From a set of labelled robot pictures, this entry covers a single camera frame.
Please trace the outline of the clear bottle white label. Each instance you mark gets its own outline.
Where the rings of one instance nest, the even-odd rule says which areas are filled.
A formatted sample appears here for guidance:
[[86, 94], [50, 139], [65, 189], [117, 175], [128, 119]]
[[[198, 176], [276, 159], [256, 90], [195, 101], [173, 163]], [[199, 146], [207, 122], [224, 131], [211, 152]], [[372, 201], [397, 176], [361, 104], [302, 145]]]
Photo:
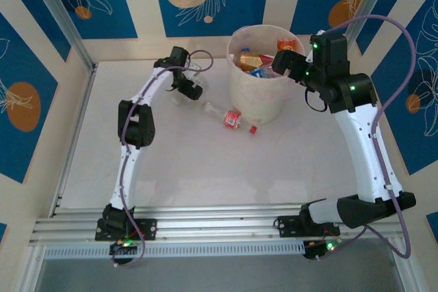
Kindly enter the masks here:
[[[192, 77], [192, 78], [186, 77], [186, 79], [190, 80], [192, 82], [192, 84], [200, 85], [203, 88], [203, 92], [207, 91], [207, 89], [208, 89], [207, 80], [203, 76], [198, 75], [197, 77]], [[181, 94], [178, 91], [174, 96], [172, 96], [171, 100], [172, 100], [173, 104], [176, 106], [182, 106], [182, 105], [193, 106], [196, 102], [196, 101], [193, 101], [193, 100], [189, 99], [188, 97], [184, 96], [183, 94]]]

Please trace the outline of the white bin with plastic liner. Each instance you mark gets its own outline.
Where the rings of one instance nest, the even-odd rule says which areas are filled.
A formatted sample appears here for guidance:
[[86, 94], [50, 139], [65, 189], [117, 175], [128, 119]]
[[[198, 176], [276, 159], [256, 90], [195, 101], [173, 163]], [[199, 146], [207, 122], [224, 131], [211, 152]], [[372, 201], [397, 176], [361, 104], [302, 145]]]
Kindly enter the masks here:
[[248, 48], [255, 55], [276, 55], [279, 40], [295, 40], [297, 52], [305, 54], [302, 42], [290, 31], [274, 25], [252, 25], [236, 30], [227, 45], [231, 104], [242, 117], [255, 125], [277, 117], [296, 84], [288, 77], [259, 78], [244, 72], [234, 56]]

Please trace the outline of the clear bottle red label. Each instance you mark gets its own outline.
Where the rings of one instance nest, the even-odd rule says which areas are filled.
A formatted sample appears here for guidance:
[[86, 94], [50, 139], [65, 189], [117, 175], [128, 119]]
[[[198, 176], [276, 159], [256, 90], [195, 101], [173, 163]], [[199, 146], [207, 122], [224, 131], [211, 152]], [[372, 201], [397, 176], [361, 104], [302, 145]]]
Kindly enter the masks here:
[[227, 128], [240, 129], [250, 134], [255, 134], [257, 131], [257, 127], [245, 121], [238, 111], [221, 107], [209, 101], [204, 102], [201, 108], [206, 114], [218, 119]]

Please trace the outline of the small black controller board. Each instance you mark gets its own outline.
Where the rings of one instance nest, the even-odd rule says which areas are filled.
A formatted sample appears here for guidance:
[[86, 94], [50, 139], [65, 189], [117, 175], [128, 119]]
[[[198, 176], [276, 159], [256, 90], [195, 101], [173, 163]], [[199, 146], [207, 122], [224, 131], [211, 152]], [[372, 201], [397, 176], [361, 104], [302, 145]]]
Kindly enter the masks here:
[[341, 243], [341, 239], [331, 239], [326, 241], [304, 241], [304, 257], [310, 261], [320, 261], [327, 254], [333, 252]]
[[137, 251], [138, 247], [131, 241], [115, 242], [109, 247], [109, 255], [115, 267], [132, 263]]

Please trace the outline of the aluminium table side rail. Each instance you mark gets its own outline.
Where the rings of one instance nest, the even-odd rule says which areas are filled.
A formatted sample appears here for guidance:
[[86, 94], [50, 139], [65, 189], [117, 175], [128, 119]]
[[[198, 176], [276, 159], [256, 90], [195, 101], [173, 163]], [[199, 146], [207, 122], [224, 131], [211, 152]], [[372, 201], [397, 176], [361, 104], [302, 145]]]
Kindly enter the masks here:
[[64, 165], [62, 166], [62, 171], [60, 174], [60, 177], [58, 179], [55, 191], [54, 191], [54, 195], [51, 201], [51, 206], [49, 207], [49, 211], [48, 211], [48, 217], [53, 217], [55, 214], [55, 208], [58, 204], [58, 200], [62, 198], [63, 193], [64, 193], [64, 189], [66, 186], [66, 182], [68, 179], [68, 174], [70, 172], [70, 168], [73, 162], [73, 157], [75, 154], [75, 149], [77, 147], [77, 142], [79, 139], [79, 134], [81, 131], [81, 127], [83, 124], [83, 120], [86, 114], [86, 108], [88, 106], [88, 102], [90, 99], [90, 95], [91, 95], [91, 91], [92, 91], [92, 87], [94, 84], [94, 80], [96, 77], [96, 68], [92, 71], [90, 77], [88, 78], [88, 82], [86, 84], [86, 88], [83, 94], [83, 98], [81, 100], [80, 103], [80, 107], [79, 107], [79, 111], [77, 113], [77, 117], [75, 120], [75, 125], [74, 125], [74, 130], [73, 130], [73, 135], [68, 147], [68, 152], [66, 153], [66, 158], [65, 158], [65, 162]]

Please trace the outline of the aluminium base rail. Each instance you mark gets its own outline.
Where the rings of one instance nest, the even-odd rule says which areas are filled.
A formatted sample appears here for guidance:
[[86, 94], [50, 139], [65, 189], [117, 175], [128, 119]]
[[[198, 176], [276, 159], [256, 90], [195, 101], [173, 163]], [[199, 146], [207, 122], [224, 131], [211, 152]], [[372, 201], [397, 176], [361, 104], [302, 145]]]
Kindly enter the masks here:
[[[279, 240], [274, 221], [296, 215], [299, 204], [262, 204], [217, 207], [138, 207], [136, 218], [157, 220], [156, 242], [196, 243]], [[59, 207], [52, 217], [36, 220], [29, 244], [94, 243], [100, 209]]]

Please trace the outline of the aluminium frame leg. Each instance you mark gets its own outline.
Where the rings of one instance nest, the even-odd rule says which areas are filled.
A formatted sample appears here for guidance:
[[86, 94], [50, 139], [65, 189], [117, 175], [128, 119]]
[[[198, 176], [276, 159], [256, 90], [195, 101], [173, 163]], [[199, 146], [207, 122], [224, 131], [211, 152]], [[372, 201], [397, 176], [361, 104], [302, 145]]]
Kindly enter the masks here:
[[46, 249], [46, 246], [41, 245], [27, 247], [14, 292], [35, 292]]
[[403, 259], [395, 252], [392, 252], [392, 254], [404, 292], [421, 292], [421, 286], [417, 281], [416, 272], [411, 259]]

